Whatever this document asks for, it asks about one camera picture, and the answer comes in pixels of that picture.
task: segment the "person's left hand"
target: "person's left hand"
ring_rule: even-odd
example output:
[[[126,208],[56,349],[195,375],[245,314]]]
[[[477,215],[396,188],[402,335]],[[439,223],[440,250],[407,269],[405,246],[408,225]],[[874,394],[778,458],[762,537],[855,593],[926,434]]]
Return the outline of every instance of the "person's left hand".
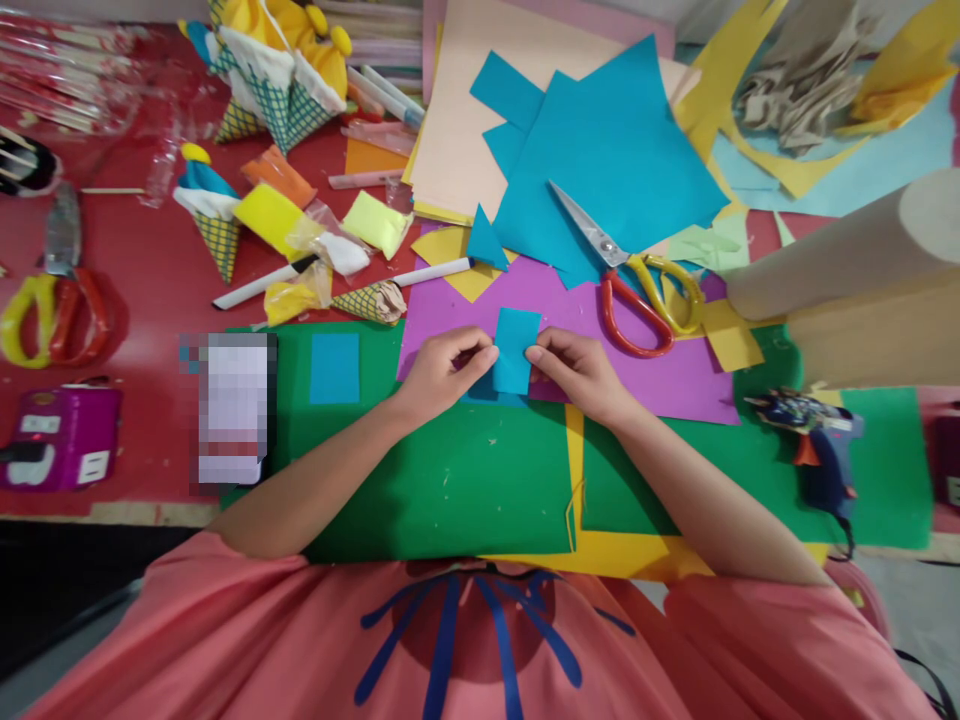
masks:
[[[391,402],[419,427],[453,407],[499,355],[491,337],[476,326],[434,335],[420,346]]]

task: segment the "pink shirt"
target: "pink shirt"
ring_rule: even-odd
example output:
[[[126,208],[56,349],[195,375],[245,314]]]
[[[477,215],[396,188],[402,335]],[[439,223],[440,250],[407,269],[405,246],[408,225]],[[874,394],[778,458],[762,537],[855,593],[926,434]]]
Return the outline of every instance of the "pink shirt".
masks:
[[[30,718],[925,718],[834,588],[251,560],[200,533]]]

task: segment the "scissors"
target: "scissors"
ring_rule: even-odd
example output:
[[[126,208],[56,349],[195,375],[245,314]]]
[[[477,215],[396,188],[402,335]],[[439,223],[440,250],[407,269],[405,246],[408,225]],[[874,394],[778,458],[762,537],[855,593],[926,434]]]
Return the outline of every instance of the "scissors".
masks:
[[[690,335],[700,327],[700,318],[703,312],[705,297],[697,281],[677,263],[657,255],[640,253],[631,255],[620,249],[607,233],[580,207],[574,200],[561,190],[551,180],[550,187],[556,193],[564,210],[580,228],[580,232],[597,251],[610,270],[604,274],[600,284],[601,307],[603,321],[613,340],[622,350],[636,357],[655,358],[670,352],[677,335]],[[647,297],[650,298],[650,307],[633,289],[620,277],[619,268],[626,265],[636,274]],[[685,324],[680,324],[667,310],[657,289],[657,284],[647,266],[657,268],[667,275],[672,275],[680,281],[686,291],[690,304],[690,316]],[[660,344],[656,348],[642,348],[634,345],[617,327],[617,320],[613,314],[613,295],[616,293],[627,305],[633,308],[641,317],[645,318],[660,337]]]
[[[81,246],[77,193],[72,185],[63,183],[57,188],[47,218],[44,271],[23,281],[0,316],[0,349],[14,365],[31,370],[50,364],[79,367],[94,360],[110,338],[110,322],[100,289],[90,271],[79,267]],[[68,357],[81,294],[90,307],[91,332],[83,350]],[[33,305],[37,306],[38,350],[29,357],[20,342],[20,329]]]

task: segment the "cardboard tube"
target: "cardboard tube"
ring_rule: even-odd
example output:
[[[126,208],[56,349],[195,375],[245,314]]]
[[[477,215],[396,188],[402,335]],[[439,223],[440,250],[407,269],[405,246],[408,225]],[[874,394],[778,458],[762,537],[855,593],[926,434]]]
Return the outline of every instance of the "cardboard tube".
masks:
[[[728,277],[740,315],[766,320],[960,265],[960,168],[938,170]]]

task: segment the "scissor handle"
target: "scissor handle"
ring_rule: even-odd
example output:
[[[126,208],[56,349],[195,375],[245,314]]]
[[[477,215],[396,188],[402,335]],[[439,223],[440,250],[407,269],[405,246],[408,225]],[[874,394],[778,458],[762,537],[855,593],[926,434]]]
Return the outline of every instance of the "scissor handle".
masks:
[[[703,306],[707,300],[697,281],[693,279],[693,276],[690,275],[682,265],[678,265],[672,260],[658,255],[646,254],[631,255],[627,260],[627,265],[636,273],[637,279],[640,281],[640,286],[647,294],[647,297],[650,298],[653,309],[667,321],[674,333],[677,335],[692,335],[697,331],[703,317]],[[686,291],[687,301],[690,304],[690,314],[685,324],[681,325],[676,318],[670,314],[666,304],[663,302],[663,298],[660,296],[660,291],[648,267],[655,267],[667,275],[673,275],[680,281],[680,284]]]
[[[61,280],[60,303],[57,307],[57,328],[53,339],[50,340],[50,360],[55,365],[66,367],[80,367],[92,362],[103,350],[103,346],[110,339],[110,319],[107,307],[100,295],[100,289],[89,270],[82,267],[73,269],[75,280],[64,278]],[[72,358],[67,357],[67,341],[70,331],[77,317],[77,308],[80,306],[80,295],[90,306],[90,322],[92,333],[87,345]]]
[[[14,365],[42,370],[50,364],[50,335],[54,324],[54,288],[57,278],[39,275],[24,278],[0,316],[0,348]],[[31,306],[37,305],[37,354],[27,357],[20,342],[20,328]]]
[[[603,276],[603,282],[600,285],[600,292],[602,295],[600,298],[600,307],[603,308],[603,320],[607,326],[607,331],[611,336],[613,336],[613,339],[617,345],[619,345],[625,352],[642,358],[660,357],[661,355],[665,355],[666,353],[670,352],[675,340],[673,329],[667,324],[666,320],[654,312],[653,308],[647,305],[647,303],[645,303],[643,299],[633,291],[633,288],[623,281],[616,269],[610,270],[606,275]],[[620,328],[617,327],[617,319],[614,317],[613,313],[614,292],[616,292],[616,294],[619,295],[620,298],[627,303],[627,305],[636,311],[638,315],[653,325],[657,335],[661,338],[661,342],[658,347],[638,347],[628,340],[626,335],[620,332]]]

